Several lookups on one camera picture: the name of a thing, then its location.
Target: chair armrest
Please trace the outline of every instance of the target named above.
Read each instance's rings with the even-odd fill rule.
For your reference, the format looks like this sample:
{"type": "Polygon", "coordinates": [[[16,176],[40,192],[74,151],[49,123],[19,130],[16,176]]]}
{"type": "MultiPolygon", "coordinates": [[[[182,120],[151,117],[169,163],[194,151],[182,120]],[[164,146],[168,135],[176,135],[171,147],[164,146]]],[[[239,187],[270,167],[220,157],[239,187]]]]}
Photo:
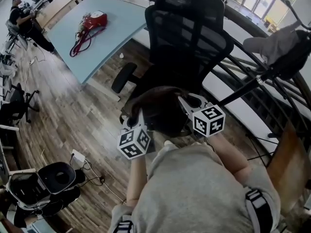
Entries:
{"type": "Polygon", "coordinates": [[[133,72],[136,68],[136,64],[127,63],[116,76],[111,86],[111,89],[116,93],[120,93],[126,82],[130,81],[133,83],[137,83],[139,81],[139,78],[133,75],[133,72]]]}

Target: black metal railing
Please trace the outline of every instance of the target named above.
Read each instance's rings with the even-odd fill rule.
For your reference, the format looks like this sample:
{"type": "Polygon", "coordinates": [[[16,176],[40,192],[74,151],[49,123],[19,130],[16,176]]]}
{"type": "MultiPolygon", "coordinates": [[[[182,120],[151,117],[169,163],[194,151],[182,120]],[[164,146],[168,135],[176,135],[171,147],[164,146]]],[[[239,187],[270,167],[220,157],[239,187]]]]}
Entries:
{"type": "MultiPolygon", "coordinates": [[[[293,11],[292,7],[287,3],[287,1],[281,1],[284,2],[293,11]]],[[[253,37],[268,36],[257,25],[246,19],[242,14],[229,6],[225,7],[225,17],[236,23],[253,37]]],[[[258,73],[268,70],[269,67],[261,60],[259,60],[254,54],[245,51],[240,42],[234,38],[232,39],[234,41],[234,45],[242,50],[248,57],[250,57],[253,62],[238,59],[230,55],[228,56],[229,61],[224,60],[223,62],[219,63],[219,67],[226,73],[225,75],[218,72],[216,69],[213,69],[211,72],[223,82],[225,82],[233,91],[236,91],[240,87],[244,86],[247,81],[254,79],[258,73]],[[234,71],[242,73],[245,75],[245,78],[239,78],[234,73],[234,71]]],[[[311,146],[311,122],[300,113],[297,105],[294,102],[294,100],[296,100],[311,110],[311,91],[307,83],[301,74],[297,73],[293,77],[293,80],[287,81],[287,83],[281,82],[278,78],[275,78],[273,80],[268,80],[267,84],[274,87],[276,91],[283,97],[283,99],[288,102],[289,105],[286,105],[276,99],[264,85],[261,85],[259,88],[254,89],[250,93],[242,96],[242,99],[244,99],[244,101],[267,124],[272,132],[272,134],[268,135],[269,137],[280,137],[283,133],[287,120],[290,120],[293,125],[296,126],[297,134],[302,138],[304,146],[308,151],[311,146]]]]}

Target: wooden floor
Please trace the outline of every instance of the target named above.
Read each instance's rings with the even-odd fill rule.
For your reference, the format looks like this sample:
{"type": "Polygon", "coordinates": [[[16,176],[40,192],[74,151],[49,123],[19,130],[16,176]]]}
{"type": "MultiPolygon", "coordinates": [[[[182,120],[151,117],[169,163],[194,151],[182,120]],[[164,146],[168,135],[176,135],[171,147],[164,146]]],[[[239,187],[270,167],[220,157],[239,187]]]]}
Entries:
{"type": "MultiPolygon", "coordinates": [[[[124,199],[130,162],[118,152],[116,138],[121,129],[120,109],[134,85],[128,83],[121,92],[120,102],[114,102],[93,87],[80,85],[61,59],[43,52],[45,56],[33,46],[27,52],[20,52],[17,61],[19,72],[13,82],[21,82],[27,92],[40,90],[34,98],[34,106],[39,107],[40,113],[30,111],[31,124],[23,118],[18,125],[19,154],[23,166],[39,169],[53,162],[69,163],[72,149],[76,149],[86,156],[96,172],[105,177],[106,184],[124,199]],[[29,67],[34,56],[39,61],[46,60],[36,61],[29,67]]],[[[138,75],[141,75],[150,65],[148,57],[148,50],[130,41],[107,61],[95,79],[110,87],[122,66],[129,61],[137,63],[138,75]],[[124,54],[123,59],[119,58],[120,53],[124,54]]],[[[226,117],[224,135],[248,158],[258,155],[245,137],[244,129],[230,116],[226,117]]],[[[154,138],[159,150],[165,137],[155,133],[154,138]]],[[[172,141],[185,146],[194,140],[185,137],[172,141]]],[[[154,153],[148,156],[148,164],[153,157],[154,153]]],[[[261,164],[260,159],[252,162],[261,164]]],[[[59,217],[74,228],[73,232],[106,232],[111,210],[121,201],[104,185],[88,183],[81,190],[81,197],[62,210],[59,217]]]]}

